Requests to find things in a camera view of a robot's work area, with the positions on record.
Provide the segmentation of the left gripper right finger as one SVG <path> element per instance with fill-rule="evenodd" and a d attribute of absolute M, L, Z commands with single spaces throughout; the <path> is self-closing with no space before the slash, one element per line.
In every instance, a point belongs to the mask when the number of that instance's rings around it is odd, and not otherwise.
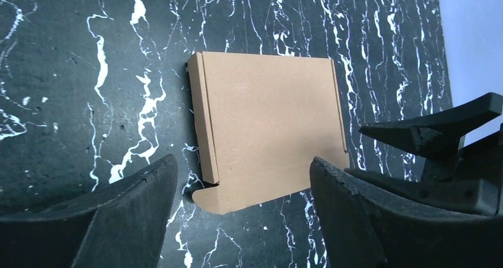
<path fill-rule="evenodd" d="M 501 267 L 502 218 L 424 205 L 323 158 L 311 191 L 331 267 Z"/>

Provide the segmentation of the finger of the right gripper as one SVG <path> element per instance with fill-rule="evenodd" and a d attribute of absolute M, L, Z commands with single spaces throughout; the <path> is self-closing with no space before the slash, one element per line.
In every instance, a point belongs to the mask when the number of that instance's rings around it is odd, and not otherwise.
<path fill-rule="evenodd" d="M 346 172 L 380 189 L 424 205 L 482 216 L 502 216 L 502 131 L 497 131 L 448 158 L 425 162 L 420 181 L 412 182 L 347 169 Z"/>
<path fill-rule="evenodd" d="M 407 120 L 365 124 L 359 133 L 424 158 L 456 148 L 469 132 L 502 114 L 502 95 L 489 92 L 460 106 Z"/>

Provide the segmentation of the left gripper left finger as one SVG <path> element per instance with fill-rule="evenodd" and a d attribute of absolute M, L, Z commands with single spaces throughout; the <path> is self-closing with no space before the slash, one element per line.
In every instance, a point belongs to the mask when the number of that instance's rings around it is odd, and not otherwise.
<path fill-rule="evenodd" d="M 1 217 L 2 267 L 156 267 L 177 187 L 168 154 L 38 212 Z"/>

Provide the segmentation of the brown cardboard box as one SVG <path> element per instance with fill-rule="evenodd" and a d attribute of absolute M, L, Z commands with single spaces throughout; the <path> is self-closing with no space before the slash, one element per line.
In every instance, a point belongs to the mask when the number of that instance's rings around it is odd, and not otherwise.
<path fill-rule="evenodd" d="M 310 187 L 321 157 L 349 167 L 336 67 L 329 58 L 197 52 L 187 68 L 204 211 L 226 214 Z"/>

